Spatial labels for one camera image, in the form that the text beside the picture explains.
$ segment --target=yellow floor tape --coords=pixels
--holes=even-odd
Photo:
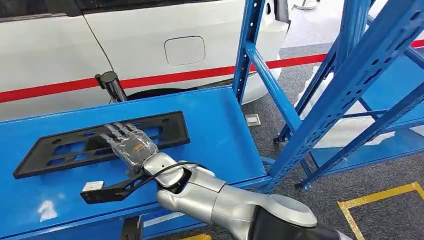
[[[212,237],[209,236],[209,235],[206,235],[204,233],[204,234],[200,234],[200,235],[197,235],[197,236],[191,236],[191,237],[188,237],[188,238],[184,238],[184,239],[181,239],[181,240],[212,240]]]
[[[421,198],[424,200],[424,190],[423,188],[418,184],[418,182],[413,182],[410,184],[406,184],[403,186],[398,186],[389,190],[376,192],[367,196],[358,197],[349,201],[337,201],[338,206],[340,207],[341,211],[344,214],[344,217],[346,218],[347,222],[350,225],[350,228],[352,229],[353,233],[355,234],[357,240],[365,240],[364,236],[362,235],[361,231],[358,228],[357,223],[355,222],[354,218],[351,215],[351,212],[349,209],[358,207],[361,205],[369,204],[372,202],[376,202],[379,200],[383,200],[386,198],[390,198],[396,195],[409,193],[412,191],[417,191],[418,194],[421,196]]]

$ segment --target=robot finger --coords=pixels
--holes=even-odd
[[[120,122],[115,122],[113,125],[117,126],[117,128],[123,132],[125,135],[130,133],[130,130],[126,128],[124,125],[122,125]]]
[[[110,144],[111,146],[118,144],[113,138],[108,136],[106,133],[100,134],[100,137],[106,140],[106,143]]]
[[[127,124],[125,124],[125,126],[127,128],[129,128],[133,132],[138,132],[139,131],[139,129],[136,126],[132,125],[131,123],[127,123]]]
[[[110,132],[112,133],[113,136],[116,137],[116,139],[118,139],[118,141],[121,140],[121,138],[123,137],[123,135],[119,132],[118,129],[116,129],[114,126],[110,125],[110,124],[106,124],[104,125],[107,129],[110,130]]]

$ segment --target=metal post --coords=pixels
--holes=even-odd
[[[314,172],[312,172],[312,174],[309,174],[305,179],[303,179],[301,181],[302,187],[309,185],[322,174],[332,169],[340,163],[341,160],[353,153],[360,146],[364,145],[369,139],[382,134],[389,125],[407,114],[422,101],[424,101],[424,82],[406,95],[384,115],[378,118],[371,126],[365,129],[361,134],[359,134],[359,136],[355,137],[355,139],[343,147],[321,167],[317,168]]]
[[[337,37],[338,45],[337,54],[335,55],[334,72],[339,70],[364,34],[370,3],[371,0],[344,1],[340,33]]]
[[[277,157],[262,192],[269,193],[405,51],[424,29],[423,11],[422,0],[387,1]]]
[[[265,0],[246,0],[244,5],[240,39],[238,41],[237,60],[235,62],[234,77],[232,79],[232,89],[240,105],[243,101],[246,81],[248,80],[251,67],[251,60],[246,53],[245,44],[256,44],[264,5]]]
[[[100,85],[101,89],[106,89],[109,93],[110,98],[114,103],[120,103],[127,101],[127,95],[122,88],[118,75],[113,71],[107,71],[102,75],[96,74],[95,79]]]
[[[366,24],[371,25],[373,22],[374,22],[374,18],[372,16],[368,16],[366,20]],[[405,56],[407,56],[420,68],[424,69],[424,57],[417,50],[409,46],[403,54],[405,54]]]
[[[273,74],[271,73],[264,59],[259,54],[255,45],[247,42],[245,44],[245,50],[248,57],[256,67],[257,73],[259,74],[260,78],[262,78],[263,83],[268,89],[269,94],[277,105],[277,108],[282,114],[285,122],[289,126],[290,130],[295,132],[302,123],[299,115],[295,111],[295,108],[290,103],[289,99],[278,85],[277,81],[274,79]]]
[[[373,6],[374,2],[375,2],[375,0],[371,0],[370,7]],[[342,22],[349,22],[349,21],[343,20],[346,16],[347,15],[343,12]],[[359,39],[360,36],[362,36],[363,32],[357,32],[357,34],[358,34],[358,36],[356,36],[355,38]],[[299,102],[297,103],[297,105],[295,107],[297,114],[300,115],[303,112],[303,110],[305,109],[309,100],[314,95],[315,91],[317,90],[318,86],[321,84],[323,79],[325,79],[328,76],[328,74],[331,71],[333,71],[333,66],[334,66],[335,59],[336,59],[336,53],[338,51],[338,46],[339,46],[339,38],[340,38],[340,36],[338,36],[335,39],[330,50],[328,51],[327,55],[325,56],[324,61],[322,61],[321,65],[319,66],[318,71],[315,73],[315,76],[313,76],[312,81],[307,86],[305,92],[303,93],[302,97],[300,98]],[[274,138],[273,141],[275,143],[276,142],[283,142],[286,137],[287,138],[289,137],[289,128],[284,126],[283,129],[281,130],[280,134],[276,138]]]

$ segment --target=gray carpet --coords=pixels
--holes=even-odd
[[[329,44],[286,48],[282,58],[326,53]],[[304,88],[304,81],[312,74],[307,64],[284,68],[278,79],[289,100],[294,103]],[[284,125],[273,100],[268,95],[242,107],[245,114],[259,114],[262,125],[250,128],[261,156],[275,158],[283,145],[272,144],[272,139]],[[386,161],[350,171],[319,178],[309,191],[298,190],[294,184],[305,176],[298,166],[276,187],[275,193],[289,196],[308,205],[318,220],[332,226],[347,236],[355,236],[339,209],[337,201],[348,201],[368,194],[388,190],[417,181],[424,187],[424,154]],[[424,240],[424,200],[416,192],[350,209],[366,240]],[[232,240],[233,237],[217,226],[205,226],[180,232],[156,240],[179,240],[207,233],[213,240]]]

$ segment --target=shelf surface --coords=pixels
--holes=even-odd
[[[334,156],[341,147],[314,148],[310,153],[318,167]],[[393,137],[384,139],[378,145],[361,146],[324,175],[375,164],[381,161],[400,158],[424,151],[424,136],[405,129],[399,129]]]
[[[121,202],[84,202],[80,191],[86,182],[104,181],[109,186],[127,179],[119,159],[18,180],[12,172],[40,137],[180,110],[191,142],[164,149],[165,153],[177,161],[199,162],[229,184],[266,177],[230,86],[0,122],[0,181],[7,193],[0,206],[0,239],[33,237],[158,209],[153,181]]]
[[[371,110],[390,109],[424,81],[424,70],[405,55],[395,62],[362,95],[361,103]],[[424,102],[401,117],[391,128],[424,124]]]

